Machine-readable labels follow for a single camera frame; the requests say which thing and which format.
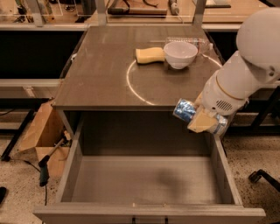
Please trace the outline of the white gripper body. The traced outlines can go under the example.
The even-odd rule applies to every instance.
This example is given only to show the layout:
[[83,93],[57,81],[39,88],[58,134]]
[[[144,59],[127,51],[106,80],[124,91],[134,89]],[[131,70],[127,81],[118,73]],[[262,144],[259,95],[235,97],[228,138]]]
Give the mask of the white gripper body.
[[218,72],[215,72],[206,82],[202,91],[201,104],[211,113],[230,116],[242,108],[249,99],[235,99],[228,95],[220,87],[217,75]]

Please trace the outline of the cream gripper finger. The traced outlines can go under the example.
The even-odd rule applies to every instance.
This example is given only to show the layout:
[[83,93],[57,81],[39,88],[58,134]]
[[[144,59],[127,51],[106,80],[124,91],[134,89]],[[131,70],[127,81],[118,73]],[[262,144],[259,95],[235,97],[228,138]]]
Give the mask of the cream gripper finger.
[[194,105],[196,107],[198,107],[202,102],[202,92],[198,95],[198,97],[196,98],[195,102],[194,102]]
[[217,119],[215,118],[215,113],[209,112],[204,107],[198,107],[196,114],[187,125],[187,128],[196,133],[200,133],[209,130],[216,124]]

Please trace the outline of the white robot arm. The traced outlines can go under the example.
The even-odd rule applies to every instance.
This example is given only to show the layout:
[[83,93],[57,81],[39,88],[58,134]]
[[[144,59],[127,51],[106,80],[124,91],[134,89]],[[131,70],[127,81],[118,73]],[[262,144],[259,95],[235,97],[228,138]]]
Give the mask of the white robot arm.
[[248,17],[237,32],[236,45],[237,51],[209,78],[195,101],[197,111],[189,130],[210,130],[217,115],[231,116],[253,93],[279,79],[280,8]]

